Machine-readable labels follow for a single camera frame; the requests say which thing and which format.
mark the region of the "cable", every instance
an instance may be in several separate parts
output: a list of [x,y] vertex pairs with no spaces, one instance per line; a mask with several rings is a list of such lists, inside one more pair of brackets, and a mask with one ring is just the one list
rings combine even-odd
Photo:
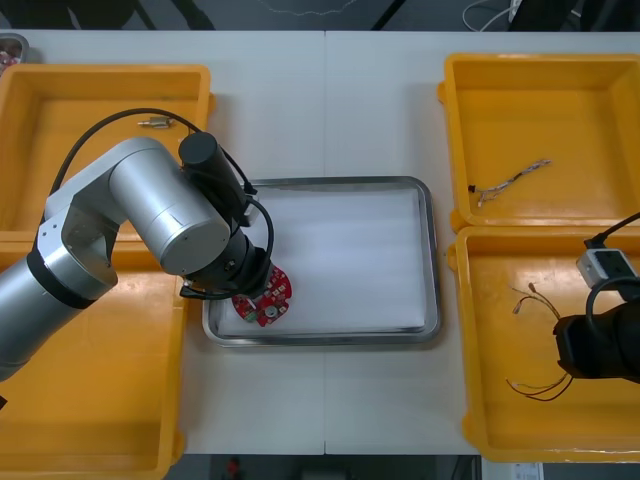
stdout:
[[472,32],[477,32],[478,30],[473,28],[469,24],[469,22],[467,22],[467,12],[469,10],[471,10],[472,8],[477,7],[478,5],[482,5],[483,3],[487,3],[487,2],[490,2],[490,1],[491,0],[477,0],[476,2],[473,2],[473,3],[469,4],[464,10],[462,10],[462,23],[464,23],[464,26],[467,27]]
[[479,32],[484,32],[489,25],[491,25],[493,22],[495,22],[496,20],[498,20],[500,17],[505,16],[506,14],[508,14],[509,12],[511,12],[512,10],[517,10],[519,7],[519,5],[514,5],[513,7],[509,7],[504,9],[503,11],[501,11],[500,13],[494,15],[493,17],[491,17],[491,20],[489,20],[487,23],[484,24],[484,27],[482,27],[480,30],[478,30]]
[[529,166],[529,167],[525,168],[524,170],[516,173],[513,177],[508,179],[506,182],[502,182],[500,185],[496,185],[495,187],[491,187],[491,188],[487,188],[487,189],[481,190],[481,189],[477,188],[475,185],[469,185],[467,187],[467,189],[469,190],[469,193],[479,193],[480,194],[480,198],[478,199],[478,208],[480,208],[480,207],[482,207],[482,204],[484,202],[488,202],[490,200],[495,200],[498,197],[498,195],[500,195],[502,192],[504,192],[509,185],[511,185],[516,180],[518,180],[520,177],[522,177],[524,175],[527,175],[528,173],[535,172],[540,167],[544,167],[545,165],[549,165],[550,163],[551,163],[551,160],[549,160],[549,159],[538,160],[537,162],[534,162],[531,166]]
[[612,225],[611,227],[607,228],[604,232],[597,234],[593,238],[590,238],[589,240],[585,240],[584,244],[587,246],[587,248],[604,248],[604,242],[609,235],[620,230],[622,227],[629,225],[632,222],[635,222],[638,219],[640,219],[640,212],[634,213],[630,217],[627,217],[624,220],[621,220],[615,225]]
[[[480,5],[482,5],[483,3],[487,3],[490,2],[491,0],[477,0],[471,4],[469,4],[464,10],[462,10],[462,23],[464,23],[464,26],[472,31],[472,32],[484,32],[487,27],[489,27],[489,25],[491,25],[494,21],[496,21],[498,18],[502,17],[503,15],[506,15],[507,13],[513,11],[513,10],[518,10],[518,8],[520,7],[520,4],[518,5],[513,5],[505,10],[502,10],[500,13],[498,13],[497,15],[495,15],[493,18],[491,18],[487,23],[485,23],[485,25],[480,29],[476,29],[473,28],[471,26],[471,24],[467,21],[467,12],[469,10],[471,10],[472,8],[478,7]],[[580,14],[580,12],[577,12],[576,10],[571,10],[571,14],[575,15],[578,18],[582,17],[582,14]]]
[[122,112],[114,113],[113,115],[109,115],[108,117],[100,120],[89,130],[84,132],[84,134],[82,134],[82,136],[76,141],[73,147],[71,147],[71,150],[69,150],[69,153],[64,159],[64,162],[62,162],[62,165],[60,166],[60,170],[58,170],[58,174],[56,175],[56,178],[53,181],[53,185],[51,186],[51,191],[49,192],[49,195],[55,193],[60,189],[60,187],[62,186],[62,181],[64,180],[64,177],[67,174],[67,170],[69,170],[69,166],[71,165],[71,162],[75,158],[78,151],[82,148],[82,146],[87,142],[87,140],[89,140],[89,138],[91,138],[102,127],[105,127],[110,123],[115,122],[116,120],[120,120],[121,118],[124,118],[124,117],[130,117],[132,115],[139,115],[141,113],[154,113],[156,115],[164,115],[165,117],[173,118],[174,120],[177,120],[183,125],[186,125],[188,128],[190,128],[194,132],[202,131],[198,127],[196,127],[193,123],[191,123],[189,120],[181,117],[180,115],[177,115],[173,112],[169,112],[168,110],[163,110],[161,108],[146,108],[146,107],[132,108],[129,110],[123,110]]
[[567,389],[571,386],[571,384],[573,383],[573,377],[569,377],[569,381],[567,382],[567,384],[562,388],[562,390],[560,390],[558,393],[556,393],[553,397],[550,398],[537,398],[531,395],[526,395],[526,397],[530,400],[535,400],[536,402],[551,402],[553,400],[555,400],[556,398],[558,398],[560,395],[562,395],[564,392],[567,391]]
[[511,287],[511,290],[521,293],[522,295],[524,295],[524,297],[522,297],[518,303],[516,303],[516,306],[513,307],[513,314],[517,315],[518,313],[520,313],[520,309],[522,308],[522,304],[524,303],[525,300],[535,300],[536,302],[539,302],[541,304],[543,304],[545,307],[547,307],[549,310],[551,310],[551,313],[553,313],[554,317],[556,317],[557,320],[560,320],[561,315],[558,312],[558,310],[556,309],[556,307],[553,306],[553,304],[551,303],[551,301],[549,301],[549,299],[547,297],[545,297],[544,295],[542,295],[541,293],[538,293],[535,289],[535,287],[533,286],[532,283],[529,283],[529,289],[531,290],[531,292],[533,294],[527,293],[527,292],[523,292],[522,290],[518,290],[515,287]]
[[[564,380],[567,376],[568,376],[568,374],[565,374],[562,377],[562,380]],[[564,387],[562,387],[562,390],[560,390],[553,397],[550,397],[550,398],[537,398],[536,395],[540,395],[542,393],[546,393],[549,390],[552,390],[553,388],[555,388],[558,385],[560,385],[560,383],[562,383],[562,382],[559,382],[558,384],[554,385],[553,387],[550,387],[550,388],[548,388],[546,390],[543,390],[541,392],[526,393],[526,392],[522,392],[522,391],[518,390],[517,388],[515,388],[513,385],[511,385],[511,383],[509,383],[509,380],[507,380],[507,385],[509,385],[509,388],[511,388],[511,390],[513,390],[516,393],[519,393],[520,395],[522,395],[524,397],[527,397],[529,400],[535,400],[536,402],[550,402],[550,401],[555,400],[556,398],[558,398],[560,395],[562,395],[564,392],[566,392],[567,389],[569,388],[569,386],[573,383],[573,377],[569,377],[569,382]]]
[[269,239],[267,240],[267,249],[265,252],[264,259],[260,264],[260,268],[258,268],[253,278],[249,282],[247,282],[247,285],[245,285],[244,287],[236,288],[235,290],[231,290],[230,292],[226,292],[226,293],[208,293],[206,291],[196,290],[189,286],[182,287],[184,290],[187,290],[192,293],[192,295],[189,296],[190,298],[199,298],[201,300],[226,300],[227,298],[231,298],[235,295],[241,295],[245,293],[249,287],[252,287],[258,280],[260,280],[260,278],[267,272],[267,269],[271,264],[271,254],[273,253],[273,243],[274,243],[274,237],[275,237],[273,221],[271,220],[271,216],[269,215],[269,212],[267,212],[267,209],[264,208],[264,206],[260,202],[258,202],[257,200],[251,197],[247,197],[247,202],[255,206],[258,210],[260,210],[260,213],[262,213],[262,216],[264,217],[265,222],[267,222],[267,231],[268,231]]
[[598,337],[598,339],[609,345],[611,343],[611,339],[609,338],[609,336],[607,334],[605,334],[604,332],[602,332],[602,330],[600,330],[598,328],[598,325],[596,324],[596,321],[593,318],[593,306],[594,303],[596,301],[596,297],[598,296],[598,294],[604,290],[605,287],[611,286],[611,285],[616,285],[616,284],[620,284],[620,283],[628,283],[628,284],[632,284],[632,285],[640,285],[640,277],[613,277],[613,278],[608,278],[606,280],[603,280],[602,282],[598,283],[595,287],[593,287],[593,289],[589,292],[589,296],[587,297],[587,304],[585,307],[585,317],[586,317],[586,321],[587,321],[587,326],[589,327],[589,329],[591,330],[591,332]]
[[507,380],[507,382],[509,382],[509,385],[511,385],[513,388],[525,387],[525,388],[528,388],[530,390],[536,390],[535,393],[527,393],[527,392],[522,392],[522,391],[518,390],[518,393],[522,393],[523,395],[539,395],[541,393],[544,393],[544,391],[546,391],[547,389],[552,389],[553,387],[557,387],[558,385],[560,385],[562,383],[562,381],[565,378],[567,378],[567,375],[569,375],[569,374],[565,373],[558,380],[556,380],[553,383],[550,383],[549,385],[528,385],[526,383],[516,383],[516,384],[514,384],[513,382],[510,382],[509,379],[506,379],[506,380]]
[[[553,306],[551,301],[547,297],[545,297],[543,294],[539,293],[536,290],[536,287],[532,282],[529,282],[529,284],[527,286],[529,287],[529,290],[531,291],[531,293],[527,293],[527,292],[519,290],[519,289],[517,289],[515,287],[511,287],[512,290],[524,295],[518,301],[518,303],[516,303],[516,306],[513,308],[513,314],[517,315],[518,313],[520,313],[520,308],[522,307],[522,304],[524,303],[524,301],[530,299],[530,300],[535,300],[536,302],[541,303],[542,305],[547,307],[549,309],[549,311],[551,313],[553,313],[553,316],[556,317],[557,320],[560,320],[560,318],[561,318],[560,313],[558,312],[556,307]],[[547,392],[553,390],[558,385],[562,384],[562,382],[567,378],[567,376],[568,376],[568,374],[565,373],[564,375],[562,375],[558,380],[554,381],[553,383],[550,383],[549,385],[541,385],[541,386],[529,385],[529,384],[526,384],[526,383],[515,383],[515,382],[512,382],[511,380],[509,380],[508,378],[505,378],[505,380],[506,380],[507,384],[509,385],[509,388],[511,388],[511,390],[513,390],[514,392],[519,393],[520,395],[523,395],[525,397],[532,398],[534,400],[539,400],[539,399],[537,399],[535,397],[537,397],[538,395],[541,395],[543,393],[547,393]],[[529,388],[531,390],[536,390],[536,391],[524,392],[522,390],[519,390],[517,387],[525,387],[525,388]]]

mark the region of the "table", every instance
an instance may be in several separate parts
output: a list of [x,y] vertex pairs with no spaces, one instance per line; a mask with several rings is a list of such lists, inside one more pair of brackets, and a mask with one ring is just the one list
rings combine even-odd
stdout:
[[458,51],[637,52],[638,34],[21,31],[47,63],[201,63],[210,131],[252,178],[413,175],[431,189],[444,327],[429,347],[225,350],[190,322],[188,453],[472,454],[436,85]]

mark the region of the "yellow tray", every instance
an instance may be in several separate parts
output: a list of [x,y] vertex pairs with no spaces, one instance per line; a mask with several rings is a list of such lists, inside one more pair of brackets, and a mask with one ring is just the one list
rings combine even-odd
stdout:
[[[469,227],[449,249],[457,272],[469,410],[467,439],[497,462],[640,461],[640,385],[625,380],[574,380],[552,402],[513,392],[513,382],[546,385],[563,371],[552,330],[555,317],[537,302],[513,308],[529,282],[561,315],[583,313],[588,287],[576,267],[594,228]],[[623,229],[608,246],[640,268],[640,230]],[[598,297],[596,312],[621,302]]]
[[[448,120],[455,230],[466,225],[610,225],[640,210],[635,55],[456,54],[438,88]],[[496,186],[478,207],[469,185]]]
[[[0,270],[31,244],[0,244]],[[118,286],[0,384],[0,478],[164,478],[177,432],[185,301],[138,242],[116,246]]]
[[[62,161],[89,127],[130,108],[162,108],[206,128],[206,67],[185,65],[16,65],[0,81],[0,241],[28,241]],[[187,128],[142,128],[150,115],[118,120],[82,147],[67,178],[117,143],[148,136],[177,158]],[[120,239],[139,240],[130,224]]]

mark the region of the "circuit board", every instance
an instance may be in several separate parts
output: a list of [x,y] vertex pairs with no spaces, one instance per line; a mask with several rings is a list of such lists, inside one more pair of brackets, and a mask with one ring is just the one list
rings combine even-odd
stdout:
[[243,320],[258,323],[261,327],[272,324],[289,310],[287,300],[293,291],[287,275],[278,267],[273,267],[267,289],[256,298],[236,295],[231,298],[233,307]]

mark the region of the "white paper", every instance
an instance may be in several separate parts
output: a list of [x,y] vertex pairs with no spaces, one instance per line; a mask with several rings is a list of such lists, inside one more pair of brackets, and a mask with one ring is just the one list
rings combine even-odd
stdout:
[[[267,327],[242,320],[231,301],[223,336],[390,332],[425,324],[418,194],[260,190],[275,226],[273,263],[291,280],[290,309]],[[266,224],[245,229],[255,245]]]

